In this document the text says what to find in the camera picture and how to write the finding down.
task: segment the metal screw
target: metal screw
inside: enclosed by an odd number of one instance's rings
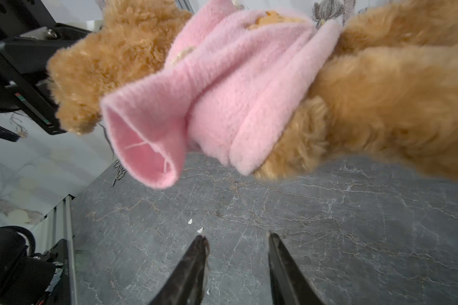
[[[58,35],[56,34],[56,32],[52,29],[49,29],[46,31],[46,34],[48,35],[48,38],[49,39],[58,39]]]

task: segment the plush toy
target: plush toy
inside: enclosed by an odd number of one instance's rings
[[[362,154],[458,180],[458,0],[369,9],[339,38],[332,20],[229,3],[187,23],[172,2],[111,0],[102,30],[49,62],[62,127],[90,132],[105,97],[116,152],[152,187],[187,148],[262,179]]]

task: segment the pink fleece garment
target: pink fleece garment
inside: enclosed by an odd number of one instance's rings
[[[133,177],[174,185],[189,144],[243,175],[264,162],[342,27],[330,20],[319,31],[311,21],[247,28],[263,16],[211,0],[178,34],[164,70],[104,98],[112,145]]]

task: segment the teddy bear's head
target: teddy bear's head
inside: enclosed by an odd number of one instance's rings
[[[190,17],[173,0],[110,0],[98,33],[49,60],[61,127],[77,134],[91,132],[101,119],[102,97],[161,70],[171,43]]]

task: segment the gray marble table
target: gray marble table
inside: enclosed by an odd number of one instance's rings
[[[458,304],[458,184],[366,158],[280,184],[201,155],[168,190],[114,175],[72,203],[80,304],[148,303],[202,227],[203,304],[271,304],[268,230],[328,305]]]

